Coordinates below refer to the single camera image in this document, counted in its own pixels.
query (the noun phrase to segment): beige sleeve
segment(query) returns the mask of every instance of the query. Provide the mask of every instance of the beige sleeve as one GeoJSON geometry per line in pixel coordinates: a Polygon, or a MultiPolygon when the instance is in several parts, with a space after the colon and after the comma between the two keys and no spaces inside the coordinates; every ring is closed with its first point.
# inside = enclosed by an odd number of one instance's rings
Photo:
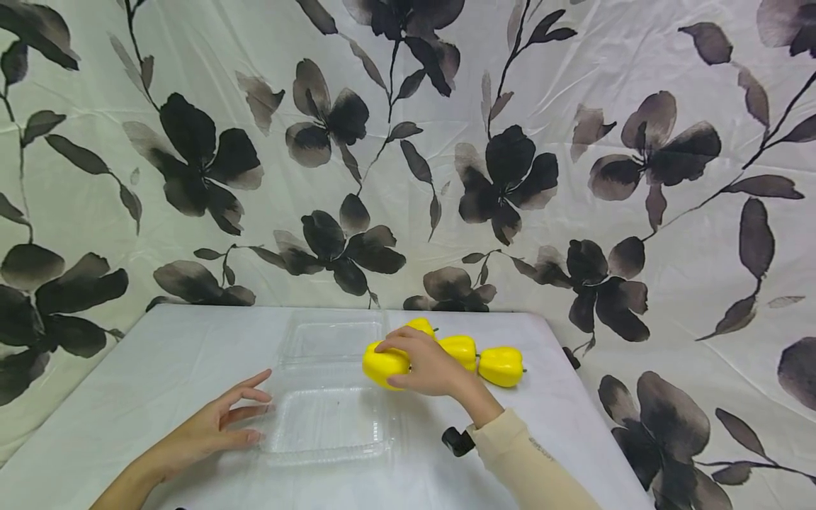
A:
{"type": "Polygon", "coordinates": [[[468,433],[485,468],[508,488],[520,510],[600,510],[512,410],[478,430],[471,425],[468,433]]]}

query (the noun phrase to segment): backdrop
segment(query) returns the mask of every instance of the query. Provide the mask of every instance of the backdrop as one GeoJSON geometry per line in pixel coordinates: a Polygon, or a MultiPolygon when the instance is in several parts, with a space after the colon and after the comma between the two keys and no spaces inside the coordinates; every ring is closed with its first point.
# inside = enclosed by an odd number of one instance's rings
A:
{"type": "Polygon", "coordinates": [[[517,310],[656,508],[816,497],[816,2],[94,4],[0,0],[0,460],[158,303],[517,310]]]}

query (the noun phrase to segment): yellow bell pepper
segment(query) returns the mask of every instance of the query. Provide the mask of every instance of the yellow bell pepper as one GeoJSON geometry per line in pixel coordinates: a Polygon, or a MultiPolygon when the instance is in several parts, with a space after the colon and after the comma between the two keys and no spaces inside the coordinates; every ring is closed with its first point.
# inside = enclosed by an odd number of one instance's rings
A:
{"type": "Polygon", "coordinates": [[[476,371],[476,342],[466,335],[454,335],[439,340],[439,344],[463,367],[476,371]]]}
{"type": "Polygon", "coordinates": [[[485,349],[479,357],[479,375],[487,381],[512,388],[524,374],[521,352],[513,347],[485,349]]]}
{"type": "Polygon", "coordinates": [[[388,378],[395,374],[407,374],[410,370],[408,355],[399,349],[389,349],[377,353],[375,349],[380,342],[369,344],[362,355],[362,371],[371,380],[383,388],[401,391],[388,384],[388,378]]]}
{"type": "Polygon", "coordinates": [[[408,322],[406,326],[410,326],[417,331],[422,331],[423,333],[430,335],[431,338],[437,339],[437,335],[434,333],[431,323],[428,322],[428,319],[425,317],[417,317],[413,321],[408,322]]]}

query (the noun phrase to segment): white table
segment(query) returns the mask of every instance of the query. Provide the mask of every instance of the white table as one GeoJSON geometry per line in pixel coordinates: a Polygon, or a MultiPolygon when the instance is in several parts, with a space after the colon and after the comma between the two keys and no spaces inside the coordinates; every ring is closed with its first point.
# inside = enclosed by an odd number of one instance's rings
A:
{"type": "MultiPolygon", "coordinates": [[[[162,305],[143,317],[0,469],[3,508],[85,510],[133,458],[237,381],[264,368],[292,308],[162,305]]],[[[391,326],[418,313],[388,312],[391,326]]],[[[439,334],[479,348],[511,344],[528,373],[496,390],[605,510],[651,508],[609,429],[540,317],[424,313],[439,334]]],[[[447,398],[416,396],[407,452],[389,466],[335,464],[272,470],[257,453],[205,461],[156,491],[146,508],[514,508],[476,452],[456,459],[441,443],[469,422],[447,398]]]]}

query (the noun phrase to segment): plastic container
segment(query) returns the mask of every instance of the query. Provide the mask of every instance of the plastic container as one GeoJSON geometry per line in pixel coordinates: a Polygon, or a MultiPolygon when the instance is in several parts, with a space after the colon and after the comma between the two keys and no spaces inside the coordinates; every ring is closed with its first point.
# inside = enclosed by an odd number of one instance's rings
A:
{"type": "Polygon", "coordinates": [[[399,410],[361,369],[384,338],[382,312],[304,310],[292,314],[268,383],[275,411],[264,416],[260,450],[272,465],[378,458],[399,435],[399,410]]]}

